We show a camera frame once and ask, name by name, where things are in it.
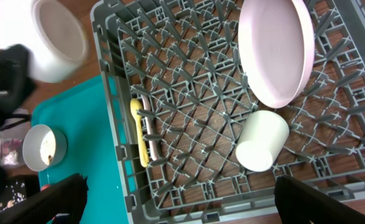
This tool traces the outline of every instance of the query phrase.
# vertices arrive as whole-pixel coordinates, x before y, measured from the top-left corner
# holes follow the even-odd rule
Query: teal surface
[[[63,161],[39,172],[40,185],[74,173],[87,176],[88,201],[81,223],[128,223],[101,77],[41,103],[32,117],[32,125],[57,128],[68,139]],[[119,131],[121,142],[126,142]]]

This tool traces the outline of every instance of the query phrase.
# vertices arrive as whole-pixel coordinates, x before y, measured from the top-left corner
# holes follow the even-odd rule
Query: black object
[[[73,174],[3,211],[0,223],[47,223],[58,213],[70,215],[58,221],[56,218],[53,223],[79,223],[87,203],[86,181],[80,174]]]
[[[279,177],[275,204],[283,223],[365,224],[365,215],[289,176]]]
[[[29,55],[22,45],[0,51],[0,127],[5,119],[14,118],[12,113],[35,89],[34,82],[29,78]],[[30,117],[24,115],[23,119],[26,122]]]

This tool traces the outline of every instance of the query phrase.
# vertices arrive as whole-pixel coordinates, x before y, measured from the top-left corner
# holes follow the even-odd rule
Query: yellow spoon
[[[138,148],[139,148],[139,160],[141,161],[141,165],[143,167],[147,167],[149,163],[149,156],[147,154],[146,144],[144,142],[142,126],[141,126],[141,115],[138,115],[137,111],[139,109],[143,109],[141,103],[137,99],[132,99],[130,103],[130,109],[132,117],[135,120],[135,124],[137,126],[137,140],[138,140]]]

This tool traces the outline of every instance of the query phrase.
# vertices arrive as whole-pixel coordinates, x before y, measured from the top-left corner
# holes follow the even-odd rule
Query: white mug
[[[245,168],[262,172],[270,169],[289,136],[289,126],[278,114],[256,111],[243,127],[236,157]]]
[[[0,49],[22,44],[30,52],[29,76],[56,83],[88,56],[76,17],[55,0],[0,0]]]

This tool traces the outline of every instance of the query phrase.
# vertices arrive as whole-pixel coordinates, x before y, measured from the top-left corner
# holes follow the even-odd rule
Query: wood grain
[[[83,83],[86,80],[99,74],[99,66],[98,66],[98,62],[97,62],[97,58],[96,58],[95,43],[94,43],[93,36],[92,36],[91,21],[90,21],[90,11],[91,11],[91,8],[93,7],[93,5],[97,2],[97,0],[85,0],[85,1],[59,0],[59,1],[62,2],[64,5],[66,5],[66,7],[69,8],[69,10],[71,10],[71,12],[74,13],[74,15],[76,15],[76,17],[80,20],[81,24],[83,25],[84,29],[86,30],[86,34],[87,34],[86,36],[88,37],[88,40],[90,42],[90,56],[89,56],[89,59],[85,62],[84,66],[82,66],[76,72],[76,74],[74,74],[74,76],[68,80],[64,80],[63,82],[56,83],[56,84],[37,82],[38,88],[36,89],[34,94],[32,94],[30,96],[30,98],[23,105],[23,107],[28,109],[30,112],[32,112],[34,110],[34,108],[39,103],[41,103],[43,100],[49,99],[65,90],[67,90],[73,86],[76,86],[80,83]],[[129,3],[131,1],[132,0],[126,0],[123,2]],[[316,7],[319,11],[327,10],[327,5],[320,4],[320,5],[316,5]],[[203,110],[203,111],[198,111],[197,116],[201,116],[201,115],[207,113],[205,111],[205,109],[201,109],[201,110]],[[285,112],[285,114],[284,114],[284,112],[281,111],[281,113],[282,113],[282,116],[285,116],[286,119],[289,119],[291,116],[291,114],[289,114],[289,112]],[[183,147],[188,142],[189,142],[188,140],[181,141],[178,145]],[[293,142],[293,144],[302,144],[302,142],[301,142],[301,140],[295,140],[295,142]],[[284,155],[282,154],[280,160],[281,160],[281,162],[288,162],[291,159],[293,159],[293,158],[291,158],[289,154],[284,154]],[[350,161],[350,159],[344,159],[344,158],[339,159],[336,169],[345,169],[346,166],[352,166],[352,164],[350,164],[350,163],[352,163]],[[302,173],[302,175],[299,176],[299,179],[313,178],[312,172],[305,173],[302,171],[302,169],[306,169],[306,168],[297,167],[297,169],[300,173]],[[31,174],[31,173],[34,173],[34,172],[31,172],[27,167],[22,167],[20,169],[12,170],[9,172],[10,175]],[[256,178],[254,176],[250,180],[250,182],[256,189],[261,189],[261,188],[274,184],[274,180],[267,179],[267,177],[264,178],[261,175],[258,178]],[[229,189],[225,189],[225,188],[224,188],[224,190],[222,190],[223,185],[220,186],[220,188],[221,188],[220,192],[224,192],[224,193],[228,192],[228,190],[229,190]],[[191,200],[192,202],[201,200],[199,198],[201,196],[202,196],[201,194],[197,194],[197,197],[189,198],[189,200]],[[348,206],[352,207],[353,209],[365,214],[365,200],[348,202],[346,204]],[[281,221],[280,221],[280,217],[278,214],[272,214],[272,215],[265,215],[265,216],[261,216],[261,217],[247,218],[247,219],[243,219],[243,220],[235,220],[235,221],[227,222],[227,223],[281,223]]]

